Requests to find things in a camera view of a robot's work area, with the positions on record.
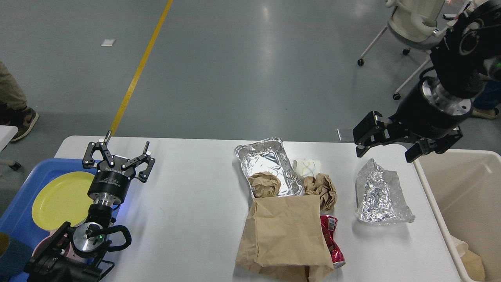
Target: khaki pants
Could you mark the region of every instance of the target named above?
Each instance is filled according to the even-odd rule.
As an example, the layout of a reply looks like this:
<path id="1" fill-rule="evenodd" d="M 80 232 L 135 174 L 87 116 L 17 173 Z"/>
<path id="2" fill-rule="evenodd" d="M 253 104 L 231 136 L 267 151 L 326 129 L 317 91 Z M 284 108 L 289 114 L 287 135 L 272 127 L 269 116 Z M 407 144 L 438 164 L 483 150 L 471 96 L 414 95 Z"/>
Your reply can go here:
<path id="1" fill-rule="evenodd" d="M 13 110 L 26 107 L 26 96 L 12 77 L 7 67 L 0 61 L 0 104 L 7 104 Z"/>

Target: person's leg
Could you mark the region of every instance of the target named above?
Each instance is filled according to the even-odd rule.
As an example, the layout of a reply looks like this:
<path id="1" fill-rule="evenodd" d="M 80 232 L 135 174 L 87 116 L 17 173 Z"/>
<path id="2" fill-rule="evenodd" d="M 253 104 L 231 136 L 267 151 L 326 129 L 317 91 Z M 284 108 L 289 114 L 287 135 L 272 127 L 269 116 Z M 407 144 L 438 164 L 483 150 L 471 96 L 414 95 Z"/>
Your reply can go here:
<path id="1" fill-rule="evenodd" d="M 496 106 L 501 102 L 501 82 L 489 81 L 484 91 L 473 102 L 473 116 L 496 118 L 499 110 Z"/>
<path id="2" fill-rule="evenodd" d="M 18 128 L 11 142 L 24 138 L 38 120 L 38 113 L 26 106 L 26 96 L 0 61 L 0 124 Z"/>
<path id="3" fill-rule="evenodd" d="M 1 61 L 0 104 L 7 104 L 9 108 L 13 110 L 22 110 L 26 108 L 25 93 Z"/>

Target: jeans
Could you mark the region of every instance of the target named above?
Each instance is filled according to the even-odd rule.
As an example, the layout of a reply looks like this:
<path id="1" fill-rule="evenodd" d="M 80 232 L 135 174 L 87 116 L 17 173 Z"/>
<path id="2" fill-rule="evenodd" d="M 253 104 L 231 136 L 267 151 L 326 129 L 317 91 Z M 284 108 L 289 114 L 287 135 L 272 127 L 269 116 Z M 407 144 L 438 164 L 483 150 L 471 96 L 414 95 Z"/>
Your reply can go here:
<path id="1" fill-rule="evenodd" d="M 501 81 L 489 81 L 483 92 L 473 101 L 473 107 L 492 110 L 501 102 Z"/>

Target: beige bin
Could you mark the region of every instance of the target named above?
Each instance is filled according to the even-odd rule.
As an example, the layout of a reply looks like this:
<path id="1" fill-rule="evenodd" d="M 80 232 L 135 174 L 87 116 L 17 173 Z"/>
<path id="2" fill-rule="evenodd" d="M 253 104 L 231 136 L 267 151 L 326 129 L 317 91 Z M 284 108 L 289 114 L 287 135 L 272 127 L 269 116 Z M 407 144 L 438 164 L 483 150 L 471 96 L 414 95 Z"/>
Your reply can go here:
<path id="1" fill-rule="evenodd" d="M 422 156 L 414 165 L 463 281 L 473 280 L 449 234 L 482 257 L 486 281 L 501 281 L 501 157 L 451 149 Z"/>

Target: crumpled aluminum foil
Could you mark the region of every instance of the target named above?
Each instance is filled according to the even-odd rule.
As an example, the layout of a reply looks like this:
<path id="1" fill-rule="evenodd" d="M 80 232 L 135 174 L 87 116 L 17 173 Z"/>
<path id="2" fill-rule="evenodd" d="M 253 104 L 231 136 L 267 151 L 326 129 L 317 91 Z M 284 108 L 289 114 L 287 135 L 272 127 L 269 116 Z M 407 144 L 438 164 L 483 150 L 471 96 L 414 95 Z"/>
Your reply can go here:
<path id="1" fill-rule="evenodd" d="M 240 160 L 245 178 L 259 172 L 270 172 L 275 175 L 282 183 L 277 197 L 304 194 L 303 184 L 292 169 L 280 138 L 268 138 L 253 144 L 237 146 L 235 155 Z M 254 198 L 253 188 L 250 184 L 249 187 L 250 195 Z"/>
<path id="2" fill-rule="evenodd" d="M 355 214 L 361 222 L 390 225 L 414 221 L 396 172 L 384 170 L 370 159 L 358 172 L 355 186 L 358 207 Z"/>

